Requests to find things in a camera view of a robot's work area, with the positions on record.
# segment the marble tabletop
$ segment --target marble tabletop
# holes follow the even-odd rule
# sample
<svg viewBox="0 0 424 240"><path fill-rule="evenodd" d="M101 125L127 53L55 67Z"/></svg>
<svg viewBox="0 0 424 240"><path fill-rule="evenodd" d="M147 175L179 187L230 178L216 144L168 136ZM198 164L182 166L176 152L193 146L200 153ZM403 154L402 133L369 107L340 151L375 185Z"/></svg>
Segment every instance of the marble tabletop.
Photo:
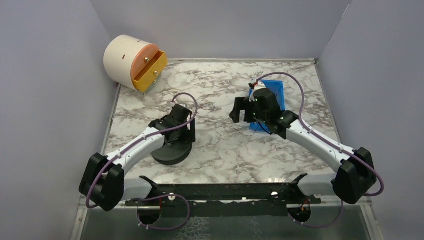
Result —
<svg viewBox="0 0 424 240"><path fill-rule="evenodd" d="M168 114L172 97L187 92L199 104L191 154L174 166L161 165L147 157L126 178L147 176L160 184L278 183L291 181L302 173L330 173L324 162L296 143L262 132L253 134L248 123L233 123L229 118L234 98L248 96L248 83L271 72L287 72L301 82L306 94L303 119L336 140L313 62L183 61L170 63L146 95L121 88L106 153L124 146L151 121ZM296 83L278 75L266 79L283 81L285 109L297 113L301 92ZM194 106L186 96L178 97L178 103Z"/></svg>

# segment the blue tray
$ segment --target blue tray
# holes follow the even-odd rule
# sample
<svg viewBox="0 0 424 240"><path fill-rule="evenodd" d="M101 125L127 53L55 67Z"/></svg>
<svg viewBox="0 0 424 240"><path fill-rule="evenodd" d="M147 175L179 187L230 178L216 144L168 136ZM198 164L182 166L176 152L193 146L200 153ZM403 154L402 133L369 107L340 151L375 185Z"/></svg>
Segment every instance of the blue tray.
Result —
<svg viewBox="0 0 424 240"><path fill-rule="evenodd" d="M281 108L281 110L286 110L284 106L284 91L283 91L283 82L280 80L262 80L263 84L265 84L265 87L269 88L271 91L273 91L277 97L277 102ZM249 96L252 94L252 89L249 90ZM269 131L267 126L265 124L262 124L262 127ZM252 122L249 127L250 130L257 131L257 132L265 132L262 130L262 128L259 127L259 124L256 122Z"/></svg>

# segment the white cylinder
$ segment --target white cylinder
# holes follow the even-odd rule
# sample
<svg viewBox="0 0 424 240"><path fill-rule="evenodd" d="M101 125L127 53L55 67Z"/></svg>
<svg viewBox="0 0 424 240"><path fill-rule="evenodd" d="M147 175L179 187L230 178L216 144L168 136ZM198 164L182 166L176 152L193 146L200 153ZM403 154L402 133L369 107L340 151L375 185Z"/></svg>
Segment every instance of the white cylinder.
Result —
<svg viewBox="0 0 424 240"><path fill-rule="evenodd" d="M158 51L159 48L155 44L121 35L104 51L104 69L111 79L135 90L133 79L147 65L148 59L152 59Z"/></svg>

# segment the marble table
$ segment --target marble table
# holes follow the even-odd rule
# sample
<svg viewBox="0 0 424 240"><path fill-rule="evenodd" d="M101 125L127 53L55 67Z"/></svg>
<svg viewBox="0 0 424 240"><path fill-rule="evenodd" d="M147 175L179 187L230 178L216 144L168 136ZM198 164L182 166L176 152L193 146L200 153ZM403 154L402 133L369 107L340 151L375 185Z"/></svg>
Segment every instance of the marble table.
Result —
<svg viewBox="0 0 424 240"><path fill-rule="evenodd" d="M337 139L313 62L181 61L170 63L146 95L121 88L106 153L124 146L151 121L168 114L172 97L187 92L199 104L196 142L189 157L174 166L161 165L148 157L126 178L147 176L160 184L278 183L302 173L330 173L324 162L296 143L262 132L253 134L248 123L236 124L229 118L234 98L247 96L248 83L271 72L287 72L301 82L306 94L304 120ZM283 81L285 108L297 113L301 92L296 83L278 75L266 79ZM178 97L178 102L193 107L188 97Z"/></svg>

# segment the gray wall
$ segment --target gray wall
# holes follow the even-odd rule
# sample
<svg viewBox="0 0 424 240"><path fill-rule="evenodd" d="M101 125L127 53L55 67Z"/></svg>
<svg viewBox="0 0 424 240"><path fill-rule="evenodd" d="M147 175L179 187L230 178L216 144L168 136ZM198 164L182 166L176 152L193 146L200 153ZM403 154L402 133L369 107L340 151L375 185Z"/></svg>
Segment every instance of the gray wall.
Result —
<svg viewBox="0 0 424 240"><path fill-rule="evenodd" d="M424 1L354 0L319 60L341 140L386 184L373 199L387 240L422 239Z"/></svg>
<svg viewBox="0 0 424 240"><path fill-rule="evenodd" d="M88 0L0 3L1 239L68 239L116 84Z"/></svg>
<svg viewBox="0 0 424 240"><path fill-rule="evenodd" d="M170 58L318 58L351 0L90 0L111 38Z"/></svg>

